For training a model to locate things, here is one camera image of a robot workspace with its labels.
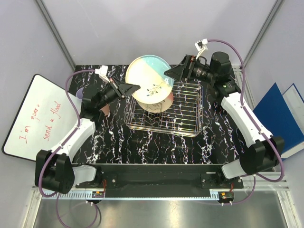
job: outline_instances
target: red handwritten text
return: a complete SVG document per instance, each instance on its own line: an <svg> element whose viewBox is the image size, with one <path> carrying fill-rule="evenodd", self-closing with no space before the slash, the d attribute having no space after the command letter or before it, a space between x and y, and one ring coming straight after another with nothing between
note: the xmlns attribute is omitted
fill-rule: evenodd
<svg viewBox="0 0 304 228"><path fill-rule="evenodd" d="M44 139L45 140L47 140L47 141L49 141L49 137L50 137L50 135L51 135L51 130L52 130L52 127L48 127L48 126L46 126L46 132L45 132L45 134L44 134Z"/></svg>
<svg viewBox="0 0 304 228"><path fill-rule="evenodd" d="M54 109L54 108L51 108L51 112L52 112L53 114L56 114L56 115L59 117L59 119L60 119L61 116L58 114L58 111L59 111L59 109L60 109L61 104L58 104L56 101L55 101L55 103L56 103L56 108L55 108L55 109Z"/></svg>
<svg viewBox="0 0 304 228"><path fill-rule="evenodd" d="M26 127L24 128L24 132L25 132L25 133L29 133L29 128L30 128L30 126L26 126ZM25 134L25 136L20 136L20 135L19 135L19 139L24 140L25 143L28 144L28 139L27 139L27 135L26 135L26 134Z"/></svg>
<svg viewBox="0 0 304 228"><path fill-rule="evenodd" d="M25 135L25 137L19 136L19 139L25 140L25 143L28 144L27 135Z"/></svg>
<svg viewBox="0 0 304 228"><path fill-rule="evenodd" d="M37 108L35 108L34 109L34 111L33 111L33 114L32 114L32 116L30 117L32 120L34 120L34 119L37 119L38 120L38 122L40 122L40 120L36 117L37 116L37 113L38 113L38 109Z"/></svg>

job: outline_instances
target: black marble surface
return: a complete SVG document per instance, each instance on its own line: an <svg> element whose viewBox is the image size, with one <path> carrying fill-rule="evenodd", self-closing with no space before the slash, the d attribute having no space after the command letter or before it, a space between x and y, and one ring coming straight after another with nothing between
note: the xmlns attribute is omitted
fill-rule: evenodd
<svg viewBox="0 0 304 228"><path fill-rule="evenodd" d="M100 66L77 66L75 71L96 69ZM124 80L128 65L109 66L109 76ZM204 116L201 133L194 137L130 130L124 123L126 102L122 99L110 104L111 113L95 134L90 137L75 156L74 163L203 163L231 162L243 152L244 138L232 118L217 103L211 102L204 88ZM86 85L104 87L104 82L93 73L74 76L70 93Z"/></svg>

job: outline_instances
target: white wall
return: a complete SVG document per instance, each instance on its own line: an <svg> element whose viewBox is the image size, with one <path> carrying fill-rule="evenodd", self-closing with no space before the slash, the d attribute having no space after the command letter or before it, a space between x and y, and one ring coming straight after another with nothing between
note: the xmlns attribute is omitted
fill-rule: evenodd
<svg viewBox="0 0 304 228"><path fill-rule="evenodd" d="M257 104L276 82L283 93L292 83L304 96L304 1L285 1L249 61L247 79ZM304 224L304 151L284 161L291 194Z"/></svg>
<svg viewBox="0 0 304 228"><path fill-rule="evenodd" d="M34 74L63 86L67 61L33 0L0 1L0 145ZM0 227L23 220L35 163L0 153Z"/></svg>
<svg viewBox="0 0 304 228"><path fill-rule="evenodd" d="M294 201L294 205L298 216L300 217L301 223L304 226L304 198L303 198L303 188L304 188L304 150L296 153L290 158L284 161L285 165L285 175L287 179L288 186L290 188L290 193Z"/></svg>
<svg viewBox="0 0 304 228"><path fill-rule="evenodd" d="M199 39L249 51L275 0L43 0L76 64L129 64L153 54L170 64L197 54ZM210 44L231 53L222 44Z"/></svg>

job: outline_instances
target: cable connector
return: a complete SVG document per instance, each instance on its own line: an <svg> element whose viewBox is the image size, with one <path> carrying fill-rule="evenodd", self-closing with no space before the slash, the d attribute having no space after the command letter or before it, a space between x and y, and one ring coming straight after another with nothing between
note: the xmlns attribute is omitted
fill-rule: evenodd
<svg viewBox="0 0 304 228"><path fill-rule="evenodd" d="M110 83L110 80L106 76L106 73L108 72L108 66L102 65L99 69L95 69L95 74L99 75L99 78L103 81Z"/></svg>
<svg viewBox="0 0 304 228"><path fill-rule="evenodd" d="M199 40L198 42L196 42L194 45L198 51L198 54L196 56L196 59L198 59L201 54L203 54L203 52L205 50L208 50L207 48L207 44L208 44L208 40L207 39L203 39L203 40Z"/></svg>

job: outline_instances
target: whiteboard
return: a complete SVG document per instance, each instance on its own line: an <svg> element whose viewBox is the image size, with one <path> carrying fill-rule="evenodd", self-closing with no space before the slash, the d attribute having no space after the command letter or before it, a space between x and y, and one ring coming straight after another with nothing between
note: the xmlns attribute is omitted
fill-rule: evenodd
<svg viewBox="0 0 304 228"><path fill-rule="evenodd" d="M80 111L81 101L70 96ZM35 161L40 150L47 151L59 143L76 122L76 113L64 89L34 75L2 152Z"/></svg>

